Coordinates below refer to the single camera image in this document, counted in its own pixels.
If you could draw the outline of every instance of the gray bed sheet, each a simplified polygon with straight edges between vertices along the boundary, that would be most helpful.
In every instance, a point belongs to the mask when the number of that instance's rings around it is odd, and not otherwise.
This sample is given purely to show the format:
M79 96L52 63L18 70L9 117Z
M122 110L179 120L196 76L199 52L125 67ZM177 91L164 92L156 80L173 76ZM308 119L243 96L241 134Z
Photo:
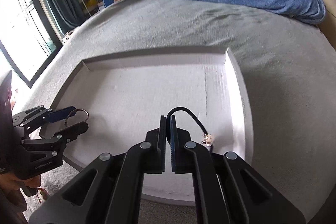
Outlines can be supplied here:
M82 59L178 45L232 49L251 104L252 166L309 221L336 181L336 53L315 26L238 5L122 0L75 30L23 108L49 107ZM76 173L64 164L43 174L42 186L53 194ZM27 200L29 216L38 202ZM152 217L196 223L194 208L143 202L139 222Z

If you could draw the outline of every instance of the black cable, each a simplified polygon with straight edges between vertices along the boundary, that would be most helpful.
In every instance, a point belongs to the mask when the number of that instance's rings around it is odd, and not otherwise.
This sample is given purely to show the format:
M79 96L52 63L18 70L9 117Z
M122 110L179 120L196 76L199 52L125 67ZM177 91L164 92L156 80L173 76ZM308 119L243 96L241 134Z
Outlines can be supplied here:
M167 114L167 117L166 117L166 137L167 137L167 141L168 141L169 145L170 145L170 117L174 112L179 111L179 110L182 110L182 111L188 113L191 116L191 118L193 118L194 121L199 125L199 127L202 129L203 133L205 135L208 135L208 132L205 129L205 127L202 125L202 123L199 121L199 119L196 117L196 115L191 112L191 110L189 110L185 107L182 107L182 106L175 107L171 111L169 111L169 113Z

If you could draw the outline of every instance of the metal rivet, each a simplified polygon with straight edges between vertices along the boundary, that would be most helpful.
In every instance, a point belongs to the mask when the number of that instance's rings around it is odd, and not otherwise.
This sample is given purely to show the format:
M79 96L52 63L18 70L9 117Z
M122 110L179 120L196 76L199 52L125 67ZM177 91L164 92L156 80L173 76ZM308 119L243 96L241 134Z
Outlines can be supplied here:
M196 147L196 143L195 142L186 142L185 143L185 147L186 148L195 148Z
M235 160L237 158L237 154L234 153L234 152L228 152L226 153L226 157L229 159L229 160Z
M99 159L102 161L107 161L111 158L111 154L110 153L103 153L99 156Z
M151 144L150 142L143 142L143 143L140 144L140 147L141 147L142 149L148 149L148 148L150 148L151 146L152 146L152 144Z

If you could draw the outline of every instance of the white tray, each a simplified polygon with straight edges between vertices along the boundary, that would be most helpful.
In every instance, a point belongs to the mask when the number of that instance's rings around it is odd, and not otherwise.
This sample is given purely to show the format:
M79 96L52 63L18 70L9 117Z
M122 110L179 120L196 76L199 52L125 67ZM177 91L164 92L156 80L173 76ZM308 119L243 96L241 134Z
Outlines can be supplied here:
M189 108L214 136L214 152L236 152L251 163L253 128L248 96L239 66L230 52L211 47L176 47L124 52L83 60L69 76L51 108L73 105L90 114L89 130L69 143L64 160L77 170L103 152L117 155L158 128L160 116L174 107ZM188 114L176 112L179 128L201 142L202 131ZM82 121L78 112L69 125ZM50 138L63 122L42 127ZM169 204L194 205L191 174L146 174L142 197Z

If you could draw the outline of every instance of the window frame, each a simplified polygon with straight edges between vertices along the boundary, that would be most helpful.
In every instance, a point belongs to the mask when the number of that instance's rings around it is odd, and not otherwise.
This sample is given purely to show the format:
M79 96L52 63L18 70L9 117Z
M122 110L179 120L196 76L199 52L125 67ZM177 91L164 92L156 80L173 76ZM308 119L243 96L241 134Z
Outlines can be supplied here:
M34 74L34 76L32 77L31 80L28 80L25 77L25 75L21 72L21 70L15 64L15 62L13 61L13 59L11 58L11 56L9 55L9 53L7 52L6 48L4 47L4 45L2 44L2 42L0 40L0 50L1 50L1 52L4 54L5 58L7 59L8 63L13 68L13 70L16 72L16 74L23 80L23 82L26 83L26 85L29 88L33 87L33 84L41 76L43 71L47 68L47 66L51 63L51 61L55 58L55 56L57 55L57 53L59 52L59 50L63 46L63 44L59 40L58 36L56 35L53 27L51 26L46 14L44 13L44 10L42 8L40 0L32 0L32 1L33 1L33 4L34 4L34 7L36 9L36 12L37 12L38 16L40 17L41 22L42 22L44 28L46 29L50 39L52 40L52 42L56 46L56 49L55 49L54 52L52 52L50 54L50 56L47 57L47 59L43 62L42 66L37 70L37 72Z

